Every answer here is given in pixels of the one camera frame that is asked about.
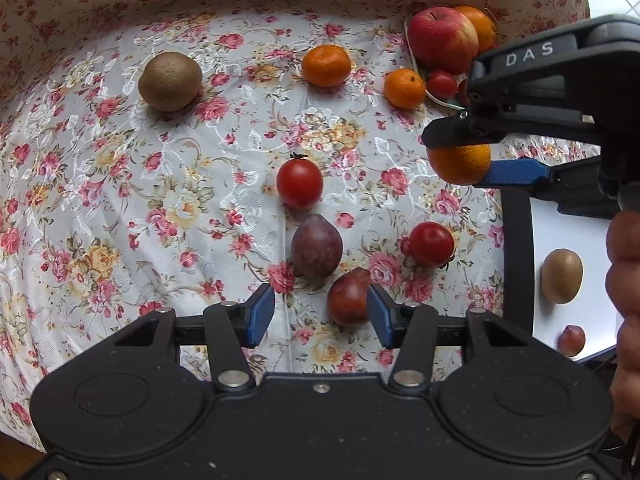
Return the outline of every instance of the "orange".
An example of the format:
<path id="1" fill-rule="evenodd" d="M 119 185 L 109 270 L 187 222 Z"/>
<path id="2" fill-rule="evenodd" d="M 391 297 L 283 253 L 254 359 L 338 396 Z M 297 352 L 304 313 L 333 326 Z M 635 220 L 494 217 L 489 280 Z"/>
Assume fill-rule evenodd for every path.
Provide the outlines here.
<path id="1" fill-rule="evenodd" d="M 322 88 L 341 85 L 350 73 L 351 59 L 341 46 L 316 46 L 302 60 L 302 75 L 312 85 Z"/>
<path id="2" fill-rule="evenodd" d="M 424 101 L 424 81 L 413 70 L 399 68 L 385 77 L 385 96 L 393 106 L 413 110 Z"/>
<path id="3" fill-rule="evenodd" d="M 453 10 L 461 12 L 469 21 L 473 23 L 476 32 L 478 33 L 478 52 L 484 52 L 494 46 L 495 41 L 495 23 L 489 16 L 487 16 L 482 10 L 475 7 L 459 6 L 454 7 Z"/>
<path id="4" fill-rule="evenodd" d="M 491 165 L 488 144 L 427 149 L 433 171 L 445 182 L 470 186 L 482 180 Z"/>

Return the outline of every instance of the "white lettering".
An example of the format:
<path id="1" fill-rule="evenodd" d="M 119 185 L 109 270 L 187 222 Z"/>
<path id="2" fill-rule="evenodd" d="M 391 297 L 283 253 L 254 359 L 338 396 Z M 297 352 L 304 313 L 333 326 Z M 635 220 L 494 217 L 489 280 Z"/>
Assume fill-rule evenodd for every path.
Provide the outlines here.
<path id="1" fill-rule="evenodd" d="M 554 46 L 550 41 L 542 44 L 542 55 L 548 56 L 549 54 L 553 54 Z"/>
<path id="2" fill-rule="evenodd" d="M 536 56 L 533 55 L 533 52 L 530 48 L 527 49 L 527 51 L 524 53 L 524 57 L 522 58 L 523 61 L 526 61 L 527 59 L 536 59 Z"/>

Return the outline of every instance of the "red apple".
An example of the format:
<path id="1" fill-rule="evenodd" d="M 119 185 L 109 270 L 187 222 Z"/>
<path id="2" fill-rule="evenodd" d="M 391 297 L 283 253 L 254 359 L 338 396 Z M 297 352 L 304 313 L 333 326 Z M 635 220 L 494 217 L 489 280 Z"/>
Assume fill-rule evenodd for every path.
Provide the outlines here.
<path id="1" fill-rule="evenodd" d="M 407 40 L 425 67 L 452 74 L 467 72 L 478 54 L 478 34 L 473 23 L 449 7 L 418 12 L 407 27 Z"/>

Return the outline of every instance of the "kiwi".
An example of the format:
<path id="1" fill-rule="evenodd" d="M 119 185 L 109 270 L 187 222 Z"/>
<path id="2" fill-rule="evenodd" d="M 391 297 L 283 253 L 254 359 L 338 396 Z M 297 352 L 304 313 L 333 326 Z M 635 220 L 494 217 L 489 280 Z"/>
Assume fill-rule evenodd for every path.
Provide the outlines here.
<path id="1" fill-rule="evenodd" d="M 180 52 L 158 54 L 138 81 L 140 96 L 156 110 L 175 112 L 189 104 L 202 84 L 202 70 Z"/>
<path id="2" fill-rule="evenodd" d="M 580 256 L 569 249 L 551 251 L 542 264 L 540 280 L 542 293 L 551 303 L 569 303 L 582 284 Z"/>

